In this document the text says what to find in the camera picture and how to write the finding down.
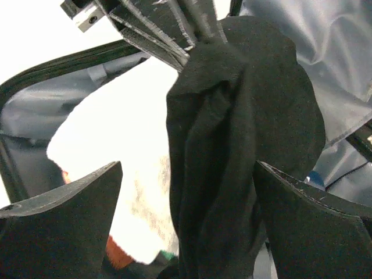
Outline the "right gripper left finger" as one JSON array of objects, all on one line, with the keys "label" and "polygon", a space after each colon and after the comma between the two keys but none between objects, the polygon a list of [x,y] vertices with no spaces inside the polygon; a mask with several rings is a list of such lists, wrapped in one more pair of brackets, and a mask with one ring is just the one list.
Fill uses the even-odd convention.
[{"label": "right gripper left finger", "polygon": [[121,186],[120,162],[1,209],[1,278],[97,278]]}]

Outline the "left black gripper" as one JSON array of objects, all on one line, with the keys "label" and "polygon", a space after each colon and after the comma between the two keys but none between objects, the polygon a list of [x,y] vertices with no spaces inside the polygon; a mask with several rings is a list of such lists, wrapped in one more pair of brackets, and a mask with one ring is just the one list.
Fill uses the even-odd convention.
[{"label": "left black gripper", "polygon": [[60,8],[83,33],[109,29],[110,16],[122,25],[119,31],[126,42],[177,71],[182,71],[195,46],[173,1],[121,1],[116,6],[110,0],[65,0]]}]

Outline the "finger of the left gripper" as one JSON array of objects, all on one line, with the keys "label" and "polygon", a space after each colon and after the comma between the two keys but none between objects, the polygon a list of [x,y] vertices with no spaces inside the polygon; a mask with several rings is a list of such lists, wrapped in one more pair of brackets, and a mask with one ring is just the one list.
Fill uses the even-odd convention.
[{"label": "finger of the left gripper", "polygon": [[213,1],[174,1],[174,14],[182,35],[190,44],[210,38],[227,42]]}]

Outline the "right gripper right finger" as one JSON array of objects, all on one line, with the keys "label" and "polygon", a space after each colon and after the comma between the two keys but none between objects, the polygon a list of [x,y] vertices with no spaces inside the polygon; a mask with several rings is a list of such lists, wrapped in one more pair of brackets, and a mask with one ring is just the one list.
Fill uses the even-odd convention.
[{"label": "right gripper right finger", "polygon": [[371,208],[256,162],[254,184],[278,278],[371,278]]}]

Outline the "rust brown cloth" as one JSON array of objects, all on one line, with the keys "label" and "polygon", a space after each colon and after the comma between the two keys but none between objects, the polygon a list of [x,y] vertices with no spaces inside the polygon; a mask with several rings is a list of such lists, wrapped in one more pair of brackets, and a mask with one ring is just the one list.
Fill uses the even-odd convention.
[{"label": "rust brown cloth", "polygon": [[134,262],[134,259],[125,253],[110,235],[106,244],[106,255],[110,265],[115,270],[121,270]]}]

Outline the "black garment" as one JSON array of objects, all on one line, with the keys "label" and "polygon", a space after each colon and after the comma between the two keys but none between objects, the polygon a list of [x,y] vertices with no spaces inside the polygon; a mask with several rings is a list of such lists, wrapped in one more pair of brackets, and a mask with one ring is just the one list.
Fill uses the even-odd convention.
[{"label": "black garment", "polygon": [[221,25],[227,42],[199,42],[167,94],[180,278],[250,277],[266,240],[255,162],[303,180],[325,144],[295,44],[258,17]]}]

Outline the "white towel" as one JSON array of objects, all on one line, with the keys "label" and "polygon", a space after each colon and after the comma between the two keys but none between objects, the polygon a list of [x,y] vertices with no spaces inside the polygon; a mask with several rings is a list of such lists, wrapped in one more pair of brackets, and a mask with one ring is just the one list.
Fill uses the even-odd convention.
[{"label": "white towel", "polygon": [[121,189],[110,237],[135,261],[150,264],[161,252],[178,255],[172,224],[166,95],[178,73],[149,58],[77,105],[57,129],[47,157],[71,181],[114,161]]}]

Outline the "yellow Pikachu hard-shell suitcase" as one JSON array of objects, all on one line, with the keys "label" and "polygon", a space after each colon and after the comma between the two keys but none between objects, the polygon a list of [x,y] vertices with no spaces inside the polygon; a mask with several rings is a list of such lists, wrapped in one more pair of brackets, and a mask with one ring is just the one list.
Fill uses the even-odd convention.
[{"label": "yellow Pikachu hard-shell suitcase", "polygon": [[[213,3],[220,24],[228,17],[253,16],[277,28],[295,44],[297,61],[312,83],[324,120],[323,150],[303,180],[272,167],[371,208],[371,2]],[[121,35],[122,25],[109,19]],[[52,137],[87,96],[149,58],[156,57],[121,35],[118,41],[27,69],[1,85],[1,179],[10,204],[73,182],[47,157]],[[261,207],[260,214],[266,240],[248,278],[278,278]],[[178,260],[167,262],[159,253],[150,264],[134,260],[115,270],[105,247],[97,278],[180,278]]]}]

